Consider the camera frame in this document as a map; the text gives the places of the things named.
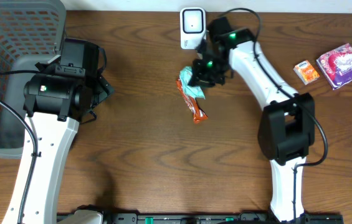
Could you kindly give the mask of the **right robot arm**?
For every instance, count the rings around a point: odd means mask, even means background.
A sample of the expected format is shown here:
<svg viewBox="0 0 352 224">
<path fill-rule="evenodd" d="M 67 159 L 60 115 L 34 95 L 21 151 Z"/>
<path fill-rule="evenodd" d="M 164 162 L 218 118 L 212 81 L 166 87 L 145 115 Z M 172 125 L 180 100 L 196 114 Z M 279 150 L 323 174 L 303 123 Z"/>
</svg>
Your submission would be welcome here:
<svg viewBox="0 0 352 224">
<path fill-rule="evenodd" d="M 278 222 L 296 221 L 304 213 L 302 164 L 315 140 L 313 98 L 281 78 L 249 29 L 235 30 L 220 17 L 207 31 L 209 40 L 197 47 L 202 57 L 193 62 L 189 86 L 223 85 L 228 70 L 242 77 L 262 110 L 257 139 L 272 170 L 272 216 Z"/>
</svg>

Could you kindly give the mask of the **orange juice carton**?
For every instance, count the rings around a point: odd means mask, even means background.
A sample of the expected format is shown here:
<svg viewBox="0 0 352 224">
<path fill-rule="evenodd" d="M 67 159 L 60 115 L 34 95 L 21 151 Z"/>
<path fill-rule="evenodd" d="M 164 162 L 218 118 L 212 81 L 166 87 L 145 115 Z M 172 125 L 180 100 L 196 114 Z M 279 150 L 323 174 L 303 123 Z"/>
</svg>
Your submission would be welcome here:
<svg viewBox="0 0 352 224">
<path fill-rule="evenodd" d="M 294 66 L 293 71 L 305 85 L 314 82 L 320 77 L 319 73 L 314 69 L 313 65 L 308 60 L 302 61 Z"/>
</svg>

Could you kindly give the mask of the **green tissue packet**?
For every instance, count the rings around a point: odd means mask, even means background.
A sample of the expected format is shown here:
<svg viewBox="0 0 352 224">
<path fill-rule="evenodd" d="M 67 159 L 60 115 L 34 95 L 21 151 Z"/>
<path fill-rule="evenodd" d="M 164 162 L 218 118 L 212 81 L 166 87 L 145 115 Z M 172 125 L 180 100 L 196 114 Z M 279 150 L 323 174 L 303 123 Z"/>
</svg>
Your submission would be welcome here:
<svg viewBox="0 0 352 224">
<path fill-rule="evenodd" d="M 179 79 L 181 81 L 181 86 L 183 93 L 192 98 L 203 98 L 205 99 L 204 92 L 202 91 L 200 86 L 191 86 L 189 85 L 189 81 L 192 78 L 192 68 L 187 66 L 184 67 L 179 73 Z"/>
</svg>

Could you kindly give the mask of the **orange snack bar wrapper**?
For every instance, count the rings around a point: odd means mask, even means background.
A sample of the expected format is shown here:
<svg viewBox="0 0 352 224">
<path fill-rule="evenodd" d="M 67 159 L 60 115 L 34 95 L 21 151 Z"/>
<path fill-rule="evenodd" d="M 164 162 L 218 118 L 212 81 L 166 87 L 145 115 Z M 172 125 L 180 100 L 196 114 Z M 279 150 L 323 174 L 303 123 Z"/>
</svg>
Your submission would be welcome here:
<svg viewBox="0 0 352 224">
<path fill-rule="evenodd" d="M 187 94 L 185 94 L 185 92 L 183 92 L 183 85 L 181 83 L 180 78 L 176 80 L 176 85 L 185 103 L 193 114 L 194 123 L 198 124 L 201 121 L 207 120 L 208 117 L 206 113 L 199 107 L 197 101 L 193 97 L 188 96 Z"/>
</svg>

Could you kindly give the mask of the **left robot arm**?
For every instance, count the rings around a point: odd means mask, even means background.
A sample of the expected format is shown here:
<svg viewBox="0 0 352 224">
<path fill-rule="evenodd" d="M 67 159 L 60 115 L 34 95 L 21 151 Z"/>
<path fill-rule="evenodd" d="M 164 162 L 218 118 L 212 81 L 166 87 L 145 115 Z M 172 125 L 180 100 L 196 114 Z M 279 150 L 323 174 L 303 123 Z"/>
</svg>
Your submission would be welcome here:
<svg viewBox="0 0 352 224">
<path fill-rule="evenodd" d="M 12 71 L 21 82 L 24 145 L 3 223 L 56 223 L 67 156 L 80 122 L 113 93 L 102 73 L 105 50 L 86 40 L 65 39 L 56 56 L 26 55 Z"/>
</svg>

